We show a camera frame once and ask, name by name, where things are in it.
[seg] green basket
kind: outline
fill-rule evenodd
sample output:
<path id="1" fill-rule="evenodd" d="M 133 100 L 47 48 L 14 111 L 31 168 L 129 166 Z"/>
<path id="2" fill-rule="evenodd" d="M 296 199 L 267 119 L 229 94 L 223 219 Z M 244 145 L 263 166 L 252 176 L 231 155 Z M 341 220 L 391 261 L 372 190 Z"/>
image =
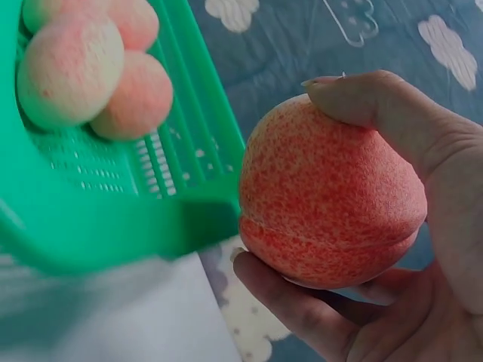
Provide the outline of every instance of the green basket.
<path id="1" fill-rule="evenodd" d="M 52 274 L 96 272 L 158 254 L 175 259 L 237 233 L 245 145 L 186 0 L 152 0 L 161 23 L 150 53 L 174 105 L 156 131 L 108 143 L 88 127 L 39 133 L 15 97 L 28 39 L 21 0 L 0 14 L 0 241 Z"/>

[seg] peach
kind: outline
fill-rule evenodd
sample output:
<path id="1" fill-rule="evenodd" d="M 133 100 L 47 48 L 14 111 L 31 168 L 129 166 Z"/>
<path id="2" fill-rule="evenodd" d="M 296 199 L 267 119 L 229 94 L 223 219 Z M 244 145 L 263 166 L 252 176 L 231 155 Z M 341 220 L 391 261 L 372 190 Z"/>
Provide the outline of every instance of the peach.
<path id="1" fill-rule="evenodd" d="M 239 191 L 245 246 L 317 289 L 376 277 L 405 254 L 426 217 L 412 166 L 378 132 L 330 119 L 306 94 L 257 125 Z"/>
<path id="2" fill-rule="evenodd" d="M 140 51 L 125 52 L 125 69 L 107 107 L 91 122 L 109 140 L 135 140 L 168 116 L 173 86 L 162 65 Z"/>
<path id="3" fill-rule="evenodd" d="M 109 102 L 123 67 L 122 39 L 107 15 L 63 15 L 27 47 L 17 74 L 19 103 L 45 130 L 83 124 Z"/>
<path id="4" fill-rule="evenodd" d="M 43 26 L 65 14 L 90 10 L 106 13 L 112 0 L 24 0 L 22 18 L 25 27 L 35 34 Z"/>
<path id="5" fill-rule="evenodd" d="M 114 0 L 109 16 L 128 50 L 146 51 L 158 37 L 158 15 L 146 0 Z"/>

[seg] white cloud print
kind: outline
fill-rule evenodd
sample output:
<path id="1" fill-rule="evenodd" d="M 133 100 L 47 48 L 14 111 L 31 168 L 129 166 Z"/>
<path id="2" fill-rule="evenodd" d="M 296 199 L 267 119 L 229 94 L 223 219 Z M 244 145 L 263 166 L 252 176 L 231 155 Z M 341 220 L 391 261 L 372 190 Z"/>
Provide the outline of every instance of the white cloud print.
<path id="1" fill-rule="evenodd" d="M 461 86 L 468 91 L 476 89 L 478 64 L 474 56 L 463 46 L 460 36 L 446 26 L 437 15 L 422 21 L 417 28 L 421 37 L 431 47 L 432 55 L 440 64 L 451 70 Z"/>
<path id="2" fill-rule="evenodd" d="M 475 0 L 475 4 L 483 11 L 483 0 Z"/>
<path id="3" fill-rule="evenodd" d="M 206 0 L 205 9 L 231 32 L 250 28 L 251 17 L 260 6 L 259 0 Z"/>
<path id="4" fill-rule="evenodd" d="M 243 361 L 267 362 L 272 355 L 271 341 L 284 339 L 291 332 L 235 276 L 229 257 L 236 247 L 243 247 L 239 236 L 221 244 L 217 268 L 228 280 L 222 293 L 226 304 L 221 311 Z"/>

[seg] fingernail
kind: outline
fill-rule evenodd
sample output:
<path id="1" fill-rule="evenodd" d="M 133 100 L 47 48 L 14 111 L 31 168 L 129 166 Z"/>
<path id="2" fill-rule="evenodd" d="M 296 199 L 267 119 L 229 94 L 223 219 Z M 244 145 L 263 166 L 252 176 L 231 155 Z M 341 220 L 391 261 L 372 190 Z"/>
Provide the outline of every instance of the fingernail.
<path id="1" fill-rule="evenodd" d="M 315 84 L 329 84 L 329 83 L 332 83 L 333 81 L 336 81 L 337 79 L 344 78 L 344 77 L 345 75 L 342 75 L 341 77 L 332 77 L 332 76 L 317 77 L 317 78 L 309 79 L 308 81 L 303 81 L 300 85 L 302 85 L 302 87 L 307 88 L 307 87 L 312 87 Z"/>
<path id="2" fill-rule="evenodd" d="M 229 256 L 229 259 L 231 262 L 235 261 L 235 258 L 240 255 L 241 253 L 244 253 L 246 250 L 243 249 L 242 247 L 236 247 L 232 251 L 232 255 Z"/>

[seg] fabric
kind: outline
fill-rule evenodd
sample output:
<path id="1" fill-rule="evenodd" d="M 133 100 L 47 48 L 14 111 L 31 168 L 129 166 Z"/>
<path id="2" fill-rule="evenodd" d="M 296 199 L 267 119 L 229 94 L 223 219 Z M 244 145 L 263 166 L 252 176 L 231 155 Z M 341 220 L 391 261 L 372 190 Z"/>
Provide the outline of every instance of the fabric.
<path id="1" fill-rule="evenodd" d="M 241 131 L 320 75 L 387 69 L 482 122 L 482 0 L 190 0 Z M 202 256 L 245 362 L 321 361 L 234 277 L 230 250 Z M 427 227 L 400 265 L 433 258 Z"/>

